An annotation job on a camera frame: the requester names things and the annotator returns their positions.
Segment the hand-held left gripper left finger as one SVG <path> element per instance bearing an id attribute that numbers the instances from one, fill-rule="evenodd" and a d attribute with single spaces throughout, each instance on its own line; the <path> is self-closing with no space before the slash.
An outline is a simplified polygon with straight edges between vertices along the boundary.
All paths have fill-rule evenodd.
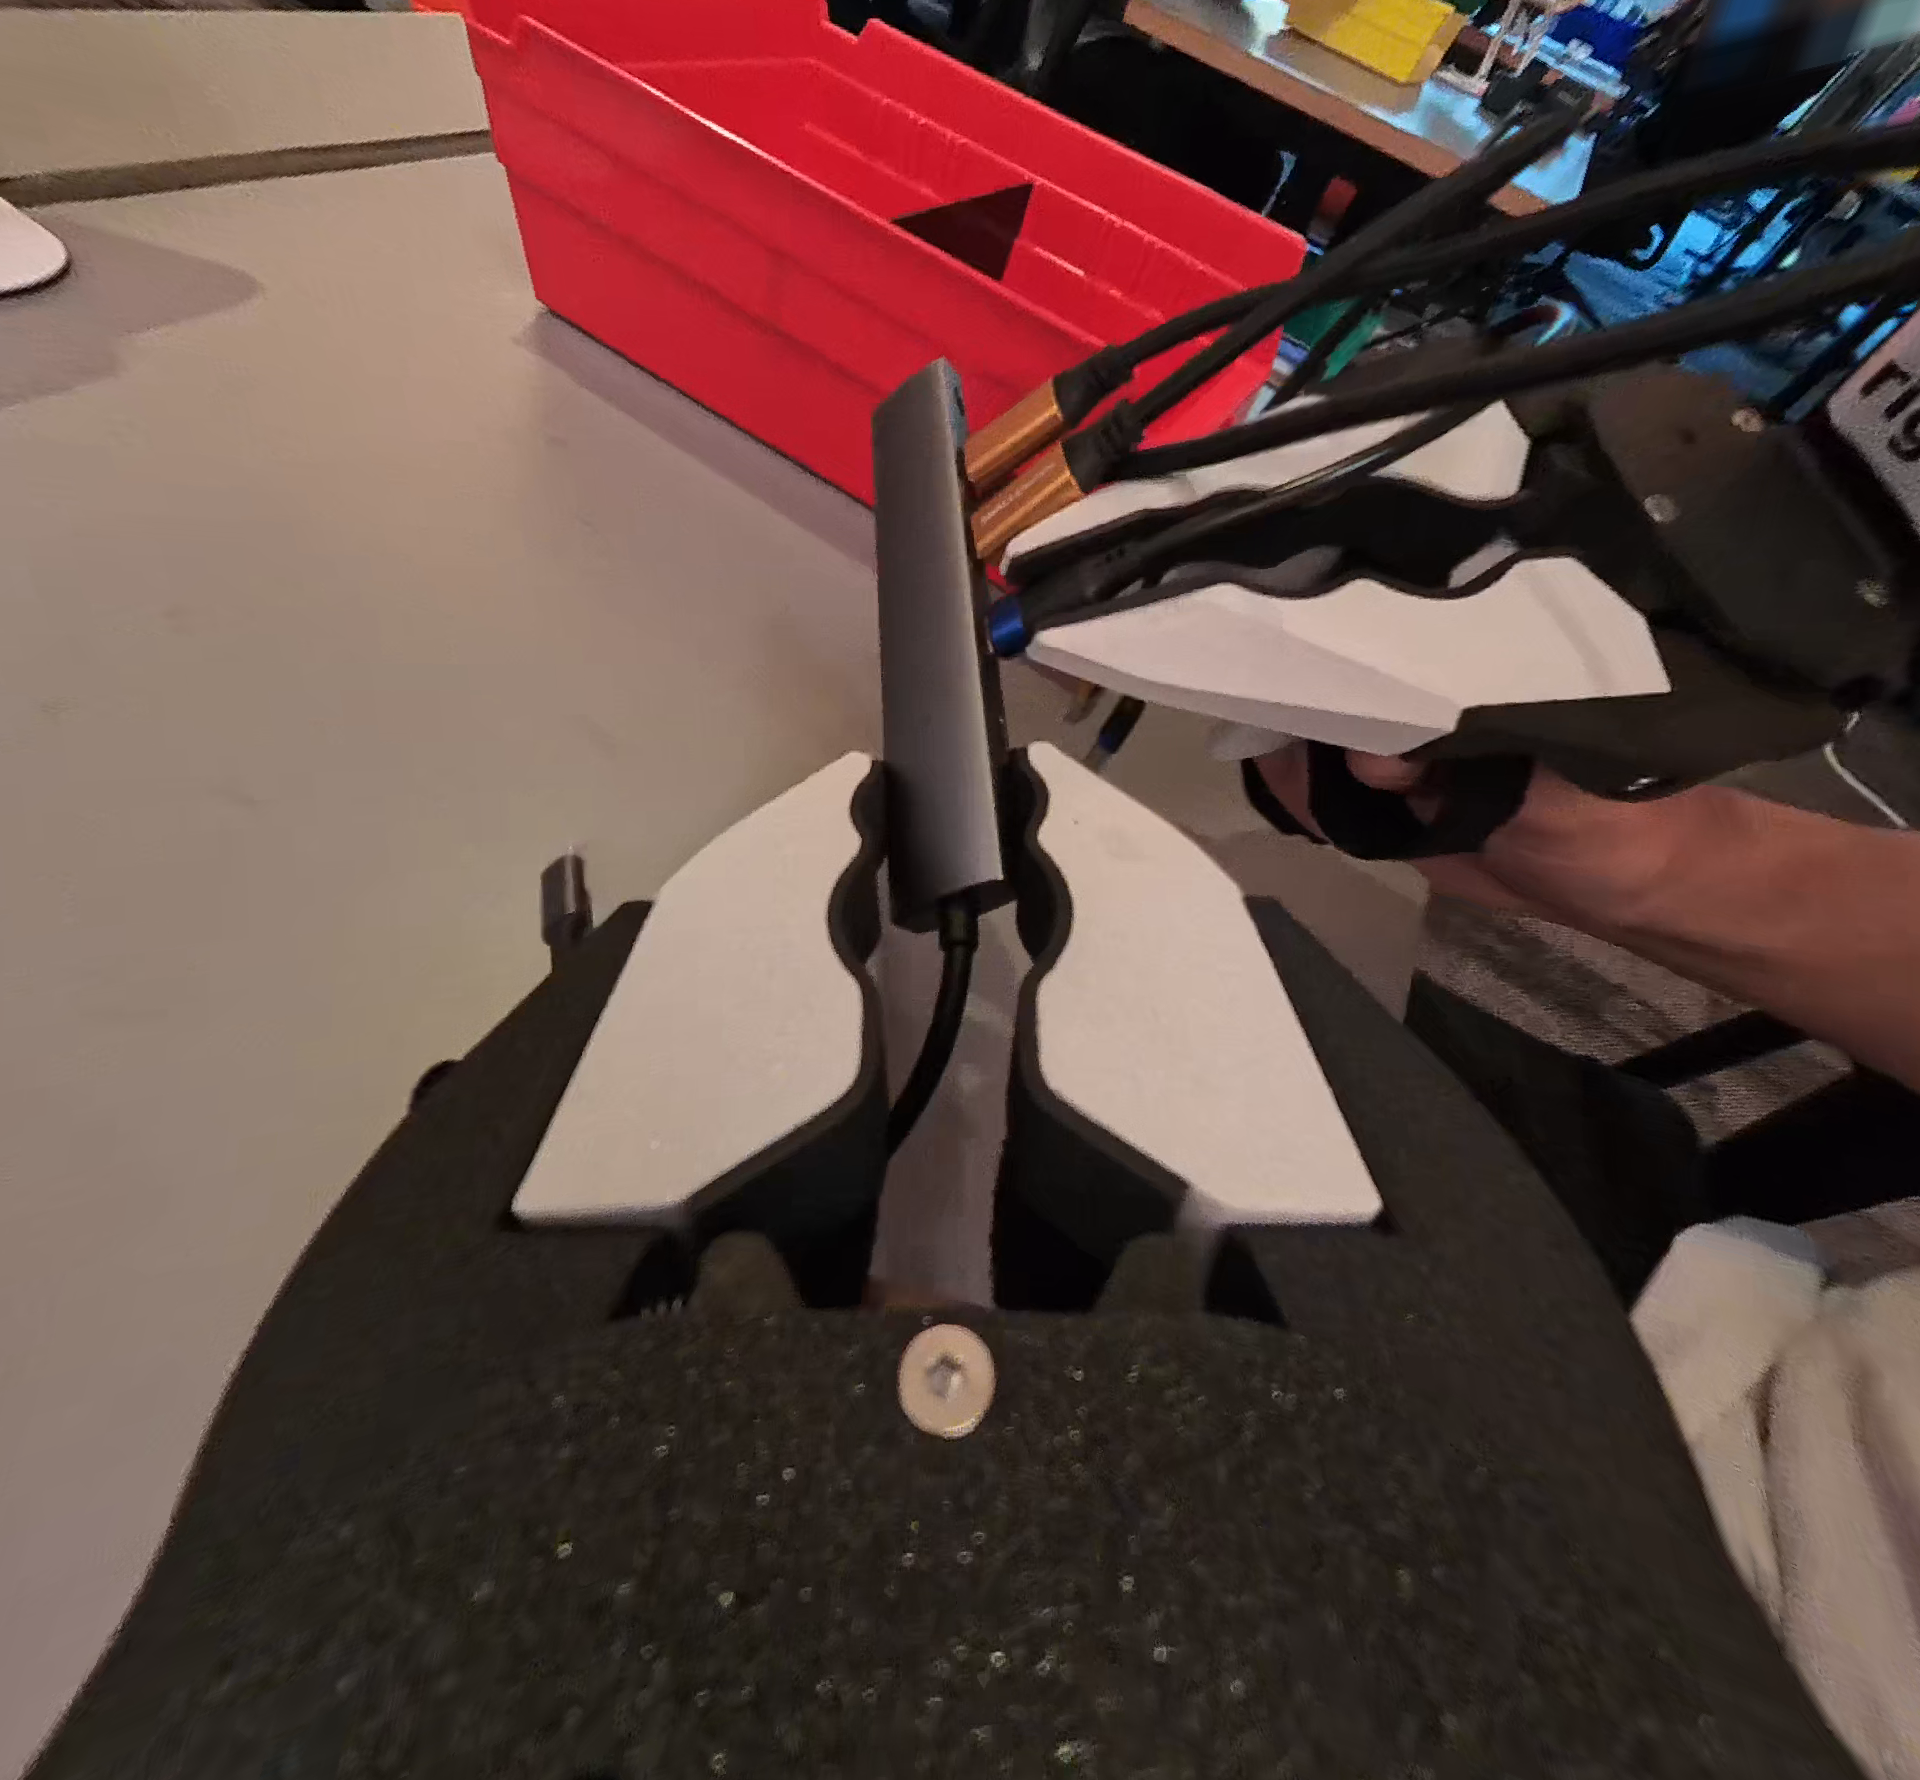
<path id="1" fill-rule="evenodd" d="M 885 772 L 844 753 L 687 857 L 650 903 L 523 1166 L 523 1231 L 874 1242 L 887 1164 Z"/>

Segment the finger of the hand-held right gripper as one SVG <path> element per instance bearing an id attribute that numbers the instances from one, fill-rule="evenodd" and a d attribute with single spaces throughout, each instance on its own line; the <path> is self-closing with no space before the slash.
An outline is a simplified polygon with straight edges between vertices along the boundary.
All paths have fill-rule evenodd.
<path id="1" fill-rule="evenodd" d="M 1356 429 L 1333 429 L 1314 441 L 1266 447 L 1253 455 L 1227 455 L 1191 474 L 1122 476 L 1067 511 L 1022 530 L 996 562 L 1005 586 L 1040 584 L 1083 554 L 1131 549 L 1165 524 L 1195 516 L 1216 499 L 1270 493 L 1356 455 L 1379 455 L 1401 447 L 1374 474 L 1403 476 L 1450 503 L 1511 503 L 1520 491 L 1528 432 L 1505 404 L 1485 404 L 1445 432 L 1445 414 L 1403 414 Z"/>
<path id="2" fill-rule="evenodd" d="M 1280 590 L 1197 569 L 1122 600 L 1017 590 L 1017 658 L 1072 683 L 1209 717 L 1242 738 L 1409 758 L 1470 714 L 1671 692 L 1653 626 L 1569 551 L 1482 562 L 1464 586 L 1338 578 Z"/>

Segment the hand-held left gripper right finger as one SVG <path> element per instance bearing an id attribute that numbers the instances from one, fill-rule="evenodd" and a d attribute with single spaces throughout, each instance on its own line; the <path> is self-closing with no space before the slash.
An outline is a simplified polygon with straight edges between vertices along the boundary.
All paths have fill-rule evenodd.
<path id="1" fill-rule="evenodd" d="M 1150 1233 L 1379 1223 L 1246 892 L 1049 738 L 1010 762 L 1010 803 L 1027 951 L 1010 1203 L 1092 1276 Z"/>

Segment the black cable blue plugs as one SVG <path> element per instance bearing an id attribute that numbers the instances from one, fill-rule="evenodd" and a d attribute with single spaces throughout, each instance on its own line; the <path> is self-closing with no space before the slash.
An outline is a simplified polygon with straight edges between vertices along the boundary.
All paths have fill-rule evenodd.
<path id="1" fill-rule="evenodd" d="M 1682 367 L 1695 376 L 1722 376 L 1746 404 L 1763 409 L 1772 422 L 1799 425 L 1813 409 L 1824 409 L 1827 394 L 1835 389 L 1835 379 L 1855 367 L 1855 359 L 1862 351 L 1878 351 L 1897 322 L 1906 322 L 1906 316 L 1917 316 L 1917 286 L 1893 286 L 1893 287 L 1872 286 L 1855 301 L 1810 309 L 1783 328 L 1772 328 L 1772 334 L 1760 334 L 1746 342 L 1727 342 L 1727 346 L 1705 346 L 1705 351 L 1682 355 L 1682 359 L 1638 363 L 1638 367 Z M 1564 342 L 1559 334 L 1559 319 L 1538 319 L 1538 316 L 1519 316 L 1519 319 L 1500 322 L 1491 335 L 1511 335 L 1520 351 L 1538 346 L 1538 342 Z M 1409 376 L 1414 363 L 1434 363 L 1434 355 L 1473 355 L 1491 335 L 1450 335 L 1445 346 L 1356 359 L 1349 376 L 1401 379 L 1401 376 Z M 1589 379 L 1599 379 L 1599 376 L 1549 386 L 1534 394 L 1569 394 Z M 1459 409 L 1445 411 L 1434 432 L 1445 432 L 1459 414 L 1470 414 L 1470 411 L 1459 411 Z M 1482 543 L 1494 543 L 1494 551 L 1511 549 L 1494 538 L 1494 511 L 1505 503 L 1450 503 L 1450 499 L 1445 499 L 1426 487 L 1414 487 L 1403 476 L 1374 474 L 1390 455 L 1401 455 L 1401 447 L 1388 447 L 1379 455 L 1356 455 L 1356 461 L 1333 462 L 1328 474 L 1315 474 L 1315 476 L 1295 481 L 1286 491 L 1216 499 L 1216 503 L 1197 508 L 1195 516 L 1165 524 L 1158 533 L 1150 533 L 1131 549 L 1083 554 L 1083 562 L 1076 562 L 1040 584 L 1027 584 L 1027 586 L 1040 586 L 1045 600 L 1062 600 L 1062 603 L 1122 600 L 1122 594 L 1144 590 L 1144 586 L 1169 586 L 1169 584 L 1195 578 L 1197 569 L 1266 574 L 1280 590 L 1315 590 L 1326 584 L 1362 578 L 1362 574 L 1414 584 L 1419 590 L 1464 586 L 1485 554 L 1457 562 L 1445 551 L 1441 554 L 1445 574 L 1422 584 L 1422 578 L 1403 574 L 1403 563 L 1388 551 L 1362 554 L 1362 551 L 1338 549 L 1338 543 L 1362 533 L 1356 516 L 1374 516 L 1374 524 L 1401 524 L 1401 530 L 1459 524 L 1470 549 L 1482 549 Z M 1010 586 L 1010 594 L 1002 603 L 993 603 L 993 614 L 989 614 L 989 645 L 1005 659 L 1017 659 L 1017 590 L 1022 586 Z M 1242 738 L 1227 732 L 1223 745 L 1234 745 L 1239 753 L 1258 753 L 1274 745 L 1274 733 Z"/>

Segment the black cable orange plugs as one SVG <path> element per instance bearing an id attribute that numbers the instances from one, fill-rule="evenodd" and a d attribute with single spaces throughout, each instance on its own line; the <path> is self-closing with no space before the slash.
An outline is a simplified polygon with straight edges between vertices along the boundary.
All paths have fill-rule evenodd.
<path id="1" fill-rule="evenodd" d="M 1494 134 L 1473 157 L 1464 157 L 1449 176 L 1426 179 L 1395 212 L 1379 215 L 1367 227 L 1333 247 L 1297 277 L 1223 295 L 1127 342 L 1083 355 L 1076 367 L 1049 376 L 1035 394 L 1016 404 L 1002 422 L 967 439 L 964 476 L 972 487 L 972 499 L 984 503 L 1005 491 L 1017 469 L 1027 469 L 1040 452 L 1052 452 L 1150 359 L 1209 335 L 1209 351 L 1197 351 L 1184 367 L 1158 376 L 1150 394 L 1131 404 L 1138 425 L 1154 425 L 1158 414 L 1169 414 L 1177 404 L 1216 379 L 1239 355 L 1280 334 L 1289 316 L 1315 301 L 1352 301 L 1374 260 L 1390 260 L 1422 236 L 1441 236 L 1450 230 L 1459 221 L 1480 221 L 1505 182 L 1513 182 L 1528 166 L 1553 157 L 1553 151 L 1577 134 L 1589 114 L 1593 95 L 1583 88 L 1543 88 L 1532 105 L 1505 114 L 1494 121 Z"/>
<path id="2" fill-rule="evenodd" d="M 1575 248 L 1589 230 L 1663 225 L 1663 212 L 1682 215 L 1695 200 L 1750 192 L 1763 179 L 1872 179 L 1917 166 L 1920 151 L 1917 121 L 1772 134 L 1606 182 L 1569 207 L 1520 221 L 1494 215 L 1482 225 L 1491 192 L 1520 176 L 1538 155 L 1559 151 L 1575 121 L 1575 109 L 1543 109 L 1505 128 L 1464 166 L 1429 179 L 1374 227 L 1333 247 L 1333 253 L 1305 277 L 1239 287 L 1173 316 L 1131 342 L 1087 355 L 1082 367 L 1045 386 L 1035 447 L 1017 447 L 1016 429 L 978 429 L 967 441 L 976 554 L 996 563 L 1027 530 L 1114 481 L 1209 474 L 1379 422 L 1441 414 L 1450 409 L 1480 411 L 1511 394 L 1534 394 L 1746 342 L 1810 309 L 1855 301 L 1872 286 L 1917 286 L 1917 230 L 1906 230 L 1862 260 L 1760 277 L 1739 287 L 1619 328 L 1598 328 L 1589 335 L 1538 342 L 1528 351 L 1511 335 L 1491 335 L 1473 355 L 1414 363 L 1401 379 L 1338 376 L 1326 398 L 1307 398 L 1307 371 L 1295 367 L 1258 422 L 1169 447 L 1144 441 L 1158 422 L 1210 389 L 1210 379 L 1258 342 L 1289 328 L 1305 309 L 1338 301 L 1349 316 L 1367 316 L 1401 287 L 1450 287 L 1494 260 L 1528 260 L 1543 247 Z"/>

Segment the grey USB hub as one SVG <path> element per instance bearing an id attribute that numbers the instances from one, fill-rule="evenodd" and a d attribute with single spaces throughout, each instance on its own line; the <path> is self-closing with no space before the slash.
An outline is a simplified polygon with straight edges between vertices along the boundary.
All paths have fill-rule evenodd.
<path id="1" fill-rule="evenodd" d="M 885 1010 L 887 1155 L 930 1108 L 964 1041 L 978 918 L 1005 889 L 1005 714 L 967 533 L 967 409 L 949 359 L 872 422 L 879 584 L 885 861 L 872 977 Z"/>

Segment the red storage bin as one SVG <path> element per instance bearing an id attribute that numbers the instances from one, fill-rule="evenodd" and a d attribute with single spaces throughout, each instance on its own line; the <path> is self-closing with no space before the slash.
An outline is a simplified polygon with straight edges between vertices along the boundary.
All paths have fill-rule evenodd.
<path id="1" fill-rule="evenodd" d="M 872 414 L 930 359 L 984 429 L 1305 236 L 827 0 L 470 0 L 533 297 L 872 503 Z M 898 221 L 1032 182 L 1005 281 Z"/>

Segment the grey desk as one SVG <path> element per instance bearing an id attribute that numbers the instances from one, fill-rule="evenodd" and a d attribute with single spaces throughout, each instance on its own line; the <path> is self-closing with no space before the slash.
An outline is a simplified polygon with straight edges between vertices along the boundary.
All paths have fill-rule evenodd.
<path id="1" fill-rule="evenodd" d="M 3 1776 L 1305 1776 L 1227 1320 L 978 1320 L 1017 951 L 908 1313 L 509 1209 L 650 883 L 874 745 L 872 530 L 533 322 L 488 157 L 60 212 L 3 316 Z"/>

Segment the person's right hand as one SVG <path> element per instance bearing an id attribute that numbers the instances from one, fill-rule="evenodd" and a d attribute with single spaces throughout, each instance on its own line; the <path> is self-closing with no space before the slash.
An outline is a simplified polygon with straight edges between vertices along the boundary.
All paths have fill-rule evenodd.
<path id="1" fill-rule="evenodd" d="M 1305 738 L 1242 765 L 1289 825 L 1326 839 L 1314 824 L 1315 772 Z M 1409 813 L 1441 810 L 1434 765 L 1349 753 L 1349 772 Z M 1534 772 L 1520 810 L 1480 851 L 1426 857 L 1422 880 L 1434 898 L 1619 944 L 1629 929 L 1653 918 L 1653 903 L 1689 868 L 1695 825 L 1713 813 L 1710 795 L 1713 787 L 1693 787 L 1619 803 Z"/>

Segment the wooden table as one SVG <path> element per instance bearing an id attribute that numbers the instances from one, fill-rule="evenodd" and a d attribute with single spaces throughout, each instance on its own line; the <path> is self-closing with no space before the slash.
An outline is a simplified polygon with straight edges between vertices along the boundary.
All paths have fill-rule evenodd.
<path id="1" fill-rule="evenodd" d="M 1072 114 L 1140 157 L 1270 212 L 1277 157 L 1297 157 L 1286 207 L 1305 227 L 1328 176 L 1356 176 L 1356 221 L 1470 161 L 1500 128 L 1480 100 L 1441 83 L 1390 83 L 1286 20 L 1280 0 L 1114 0 L 1114 20 L 1140 36 L 1083 41 Z"/>

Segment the person's dark trousers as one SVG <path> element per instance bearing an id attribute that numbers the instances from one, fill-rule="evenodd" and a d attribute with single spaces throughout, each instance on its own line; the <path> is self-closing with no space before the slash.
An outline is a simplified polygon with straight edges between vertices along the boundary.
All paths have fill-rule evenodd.
<path id="1" fill-rule="evenodd" d="M 1705 1151 L 1689 1111 L 1429 977 L 1414 978 L 1403 1025 L 1520 1148 L 1630 1307 L 1671 1242 L 1710 1220 Z"/>

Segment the yellow storage bin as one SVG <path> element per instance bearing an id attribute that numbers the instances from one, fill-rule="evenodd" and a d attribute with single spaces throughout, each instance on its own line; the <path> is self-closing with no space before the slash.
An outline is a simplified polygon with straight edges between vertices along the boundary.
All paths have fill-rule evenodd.
<path id="1" fill-rule="evenodd" d="M 1464 17 L 1449 0 L 1286 0 L 1286 30 L 1388 83 L 1422 88 Z"/>

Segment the black bin divider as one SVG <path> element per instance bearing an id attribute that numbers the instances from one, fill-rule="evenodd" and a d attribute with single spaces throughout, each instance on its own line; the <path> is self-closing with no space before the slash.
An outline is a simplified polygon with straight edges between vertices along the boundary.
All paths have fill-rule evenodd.
<path id="1" fill-rule="evenodd" d="M 927 248 L 941 248 L 953 262 L 978 270 L 984 281 L 1005 281 L 1005 269 L 1022 236 L 1027 207 L 1032 207 L 1032 182 L 1022 179 L 1010 189 L 902 215 L 898 227 L 919 236 Z"/>

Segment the person's cream shirt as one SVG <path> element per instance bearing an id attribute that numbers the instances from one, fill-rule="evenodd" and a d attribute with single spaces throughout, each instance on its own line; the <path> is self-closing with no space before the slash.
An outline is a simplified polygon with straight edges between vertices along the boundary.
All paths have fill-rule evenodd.
<path id="1" fill-rule="evenodd" d="M 1917 1203 L 1682 1231 L 1635 1340 L 1717 1538 L 1868 1776 L 1920 1770 Z"/>

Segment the white stand with black board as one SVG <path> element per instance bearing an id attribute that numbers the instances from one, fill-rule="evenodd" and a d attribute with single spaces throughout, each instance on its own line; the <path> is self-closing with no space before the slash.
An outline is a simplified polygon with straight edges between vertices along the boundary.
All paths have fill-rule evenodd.
<path id="1" fill-rule="evenodd" d="M 69 270 L 69 248 L 12 200 L 0 200 L 0 297 L 25 297 Z"/>

